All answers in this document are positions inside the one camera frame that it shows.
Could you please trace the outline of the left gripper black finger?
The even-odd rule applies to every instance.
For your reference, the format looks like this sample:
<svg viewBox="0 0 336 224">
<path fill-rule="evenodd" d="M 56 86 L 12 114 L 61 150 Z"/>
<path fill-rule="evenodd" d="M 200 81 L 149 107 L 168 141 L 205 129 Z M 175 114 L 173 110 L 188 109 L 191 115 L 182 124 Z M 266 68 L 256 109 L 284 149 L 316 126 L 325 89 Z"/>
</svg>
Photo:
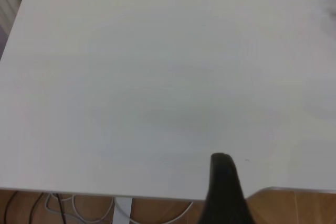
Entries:
<svg viewBox="0 0 336 224">
<path fill-rule="evenodd" d="M 209 188 L 198 223 L 254 223 L 231 156 L 211 155 Z"/>
</svg>

